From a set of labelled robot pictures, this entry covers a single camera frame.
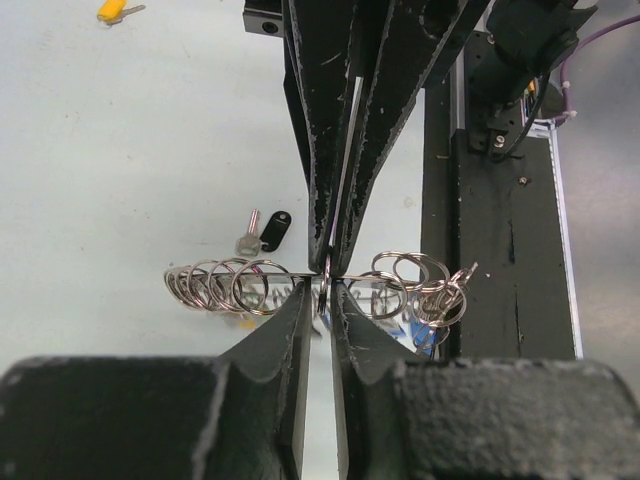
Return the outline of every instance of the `worn black paint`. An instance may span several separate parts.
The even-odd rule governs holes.
[[[307,182],[307,190],[311,182],[311,150],[309,149],[309,137],[307,135],[307,124],[304,118],[304,109],[302,108],[302,100],[298,90],[298,82],[296,80],[296,70],[293,64],[293,53],[290,51],[289,41],[284,42],[284,82],[283,90],[285,99],[287,100],[287,108],[289,109],[289,117],[293,126],[293,134],[296,138],[298,146],[298,154],[300,155],[300,163],[302,171]]]
[[[473,32],[464,49],[464,73],[465,85],[467,85],[465,91],[466,127],[469,132],[469,148],[497,157],[515,142],[522,131],[522,108],[520,102],[511,105],[496,105],[473,94],[471,87],[479,75],[476,69],[487,55],[494,52],[493,46],[487,41],[488,37],[488,33]],[[505,139],[502,149],[495,146],[498,135],[502,135]],[[520,149],[517,149],[511,156],[522,158],[522,153]]]
[[[460,268],[458,201],[455,157],[451,152],[451,82],[426,90],[424,122],[424,166],[422,171],[422,228],[420,251],[437,258],[449,271]],[[460,354],[460,324],[440,346],[441,358]]]
[[[285,39],[310,152],[309,268],[321,272],[335,215],[353,97],[355,71],[350,68],[350,50],[356,2],[285,0],[283,6]]]
[[[374,181],[415,105],[460,11],[454,2],[390,2],[375,71],[363,79],[362,124],[355,132],[338,210],[332,273],[351,260]]]
[[[440,85],[445,80],[488,4],[489,0],[469,0],[464,7],[461,7],[463,10],[460,17],[453,26],[451,35],[449,35],[424,84],[426,89]]]
[[[334,282],[332,292],[339,477],[408,478],[390,372],[399,359],[418,357],[365,318],[344,284]]]
[[[17,479],[189,478],[228,377],[211,358],[19,363],[0,383],[0,472],[9,464]]]
[[[522,160],[494,165],[466,142],[456,132],[459,262],[479,268],[461,324],[462,355],[574,358],[549,143],[527,139]]]

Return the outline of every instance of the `metal split ring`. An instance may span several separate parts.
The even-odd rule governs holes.
[[[260,265],[277,268],[281,270],[283,273],[287,273],[287,274],[289,273],[289,271],[286,268],[284,268],[282,265],[272,262],[271,260],[254,260],[253,262],[249,262],[246,265],[243,265],[239,270],[236,271],[235,275],[233,276],[233,279],[231,280],[231,294],[233,295],[233,299],[243,310],[249,313],[253,313],[254,315],[273,315],[278,310],[277,308],[274,308],[272,310],[260,310],[257,308],[252,308],[246,305],[240,297],[240,295],[242,294],[242,285],[240,284],[240,275],[242,275],[248,268],[259,267]],[[265,281],[265,277],[268,275],[268,273],[263,272],[262,269],[259,269],[259,270],[260,270],[260,274],[258,276],[261,276],[263,278],[263,281]],[[264,301],[267,299],[267,296],[269,295],[268,284],[269,282],[265,283],[264,298],[260,302],[260,305],[264,303]],[[293,277],[291,277],[291,285],[293,287],[296,286],[296,282],[293,279]]]
[[[263,273],[262,270],[260,270],[260,268],[258,268],[255,265],[250,265],[250,263],[253,263],[253,262],[249,262],[244,258],[234,257],[234,258],[230,258],[229,260],[224,260],[222,262],[216,262],[213,265],[213,267],[209,270],[209,273],[207,275],[207,288],[209,289],[209,293],[211,294],[212,298],[214,298],[220,304],[220,306],[224,308],[224,310],[227,310],[228,312],[232,312],[232,313],[242,313],[247,311],[246,309],[242,308],[239,304],[238,306],[235,306],[233,305],[233,303],[231,303],[231,301],[226,300],[226,298],[228,298],[229,300],[232,300],[232,299],[235,300],[235,296],[233,296],[233,290],[234,290],[233,281],[231,282],[229,295],[222,294],[221,290],[223,286],[221,286],[220,284],[215,285],[215,288],[214,288],[212,280],[214,278],[215,271],[218,269],[218,267],[223,267],[225,270],[227,270],[227,272],[229,272],[230,274],[233,274],[235,273],[235,270],[231,268],[229,264],[232,264],[232,265],[237,264],[237,265],[240,265],[240,267],[243,268],[244,270],[246,270],[247,268],[251,268],[251,270],[256,274]],[[264,286],[264,298],[266,299],[267,295],[269,295],[269,282],[266,280],[264,275],[262,276],[262,285]]]
[[[460,310],[453,317],[445,317],[451,310],[460,305]],[[467,310],[467,297],[462,287],[456,283],[445,284],[444,288],[433,294],[422,297],[418,302],[418,309],[414,314],[418,321],[431,328],[449,327],[460,321]]]
[[[424,285],[429,281],[429,269],[427,268],[427,266],[424,263],[422,263],[417,258],[418,255],[423,255],[423,254],[402,253],[402,252],[395,252],[395,251],[381,252],[381,253],[377,254],[375,257],[373,257],[373,260],[371,260],[371,270],[373,270],[375,272],[380,272],[381,270],[376,267],[376,263],[378,263],[383,258],[395,258],[396,261],[393,263],[393,274],[400,279],[400,281],[404,285],[404,287],[407,290],[407,292],[416,292],[418,290],[421,290],[424,287]],[[397,265],[398,265],[398,263],[402,262],[403,260],[407,260],[407,261],[413,263],[414,265],[416,265],[420,269],[420,272],[422,273],[422,280],[421,281],[413,282],[413,281],[410,281],[410,280],[405,280],[398,273]]]
[[[329,283],[331,282],[331,251],[327,253],[324,261],[324,270],[320,279],[320,293],[318,294],[318,313],[324,315],[327,310],[327,298],[329,296]]]
[[[409,303],[409,292],[407,291],[407,288],[404,286],[404,283],[402,282],[402,279],[400,277],[398,277],[397,275],[394,275],[393,273],[381,272],[379,270],[370,270],[368,272],[363,273],[362,275],[358,275],[358,277],[369,277],[369,276],[374,278],[381,278],[387,281],[396,282],[398,284],[399,291],[402,292],[402,295],[400,296],[400,301],[398,302],[398,306],[394,310],[388,313],[380,314],[380,315],[368,314],[368,313],[362,312],[365,317],[370,318],[372,320],[385,320],[387,318],[395,317],[396,315],[402,313],[402,311],[405,308],[407,308],[407,303]],[[351,287],[357,281],[359,281],[358,277],[351,277],[351,279],[354,281],[349,284],[347,289],[351,290]]]

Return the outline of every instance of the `black key fob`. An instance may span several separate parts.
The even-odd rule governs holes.
[[[291,215],[287,212],[279,211],[271,215],[269,223],[264,227],[260,240],[262,241],[263,252],[275,252],[291,225]]]

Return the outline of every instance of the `white table surface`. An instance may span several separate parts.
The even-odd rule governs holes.
[[[307,196],[282,45],[243,2],[0,7],[0,372],[33,355],[215,355],[242,338],[178,305],[170,265],[234,255],[251,209],[293,224],[268,257],[307,271]],[[376,184],[352,273],[419,249],[423,108]],[[335,478],[329,341],[313,342],[305,478]]]

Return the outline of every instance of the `purple cable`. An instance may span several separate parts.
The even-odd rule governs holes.
[[[562,62],[562,66],[560,67],[560,85],[562,87],[562,96],[564,97],[564,112],[561,113],[560,115],[556,115],[555,117],[551,117],[548,120],[551,120],[555,122],[558,126],[560,126],[564,122],[566,122],[569,117],[572,116],[571,112],[573,112],[573,108],[571,108],[571,94],[569,93],[570,87],[565,86],[565,83],[569,81],[569,79],[567,78],[568,71],[569,71],[569,60],[571,60],[576,53],[578,53],[580,50],[582,50],[584,47],[589,45],[594,40],[597,40],[598,38],[602,37],[603,35],[606,35],[607,33],[613,32],[614,30],[625,27],[627,25],[631,25],[632,23],[636,23],[638,21],[640,21],[640,15],[627,18],[626,20],[621,20],[617,23],[614,23],[613,25],[609,25],[608,27],[603,28],[602,30],[598,30],[596,33],[588,36],[578,44],[578,46],[573,51],[573,53],[569,55],[569,57],[567,57],[567,59],[564,62]]]

